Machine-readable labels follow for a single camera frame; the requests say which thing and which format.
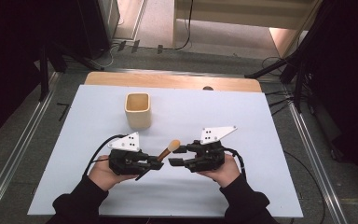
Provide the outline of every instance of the human hand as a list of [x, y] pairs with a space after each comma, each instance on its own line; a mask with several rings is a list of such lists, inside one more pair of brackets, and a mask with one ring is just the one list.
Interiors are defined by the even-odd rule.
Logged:
[[103, 155], [97, 161], [89, 172], [89, 179], [104, 191], [110, 190], [115, 184], [121, 181], [133, 179], [138, 175], [116, 175], [109, 168], [109, 156]]
[[240, 169], [238, 169], [234, 157], [225, 154], [225, 163], [223, 163], [219, 169], [212, 171], [202, 171], [198, 172], [198, 174], [210, 177], [216, 181], [220, 187], [225, 188], [240, 175]]

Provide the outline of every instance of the gray floor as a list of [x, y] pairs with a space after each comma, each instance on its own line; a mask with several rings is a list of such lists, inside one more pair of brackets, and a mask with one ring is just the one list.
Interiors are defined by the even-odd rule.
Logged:
[[[262, 60], [249, 56], [222, 56], [199, 54], [185, 51], [164, 51], [157, 54], [155, 49], [138, 49], [131, 53], [131, 47], [120, 52], [113, 51], [113, 64], [106, 71], [118, 68], [180, 71], [192, 73], [214, 73], [225, 77], [239, 77], [251, 74], [261, 69]], [[98, 63], [109, 63], [110, 56], [106, 53]], [[71, 104], [76, 90], [86, 78], [88, 69], [81, 64], [68, 60], [69, 68], [66, 74], [60, 75], [48, 109], [42, 118], [34, 137], [27, 147], [21, 163], [0, 202], [0, 223], [44, 223], [48, 217], [30, 217], [27, 211], [33, 199], [33, 191], [47, 165], [48, 158], [55, 141], [60, 133], [64, 120], [59, 121], [64, 108], [57, 103]], [[276, 81], [277, 77], [260, 78], [263, 92], [280, 91], [282, 85]], [[39, 89], [35, 89], [19, 109], [10, 117], [0, 131], [0, 172], [21, 133], [37, 105]], [[284, 99], [281, 95], [269, 95], [269, 102]], [[271, 108], [271, 112], [281, 107]], [[324, 166], [331, 178], [338, 198], [341, 200], [349, 223], [358, 223], [358, 167], [351, 163], [338, 163], [329, 155], [329, 147], [315, 118], [309, 114], [303, 105], [303, 115], [315, 145], [322, 157]], [[311, 169], [310, 160], [304, 150], [293, 117], [286, 107], [274, 117], [274, 122], [280, 136], [284, 150], [295, 155]], [[287, 157], [298, 198], [300, 200], [304, 218], [295, 223], [319, 223], [323, 215], [322, 198], [316, 185], [312, 182], [306, 170], [290, 156]], [[280, 219], [282, 223], [290, 223], [290, 219]], [[324, 223], [334, 223], [328, 209]]]

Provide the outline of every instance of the black sleeve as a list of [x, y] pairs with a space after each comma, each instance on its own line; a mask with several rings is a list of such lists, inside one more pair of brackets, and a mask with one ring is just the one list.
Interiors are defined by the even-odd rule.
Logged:
[[72, 193], [63, 194], [54, 201], [56, 214], [47, 224], [96, 224], [99, 207], [107, 195], [108, 191], [103, 191], [88, 176], [83, 176]]
[[228, 209], [225, 213], [227, 223], [278, 223], [266, 208], [269, 199], [263, 193], [253, 191], [242, 175], [220, 191], [228, 201]]

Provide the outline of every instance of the person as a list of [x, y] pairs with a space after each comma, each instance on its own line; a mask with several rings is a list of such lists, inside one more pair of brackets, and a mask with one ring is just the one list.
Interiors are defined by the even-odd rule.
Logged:
[[[267, 210], [269, 199], [247, 184], [234, 158], [225, 154], [225, 163], [217, 170], [199, 172], [211, 178], [220, 186], [228, 201], [225, 212], [226, 223], [276, 224], [278, 222]], [[53, 203], [56, 214], [47, 224], [99, 223], [99, 207], [114, 185], [137, 175], [116, 175], [109, 168], [108, 161], [97, 161], [70, 194], [59, 196]]]

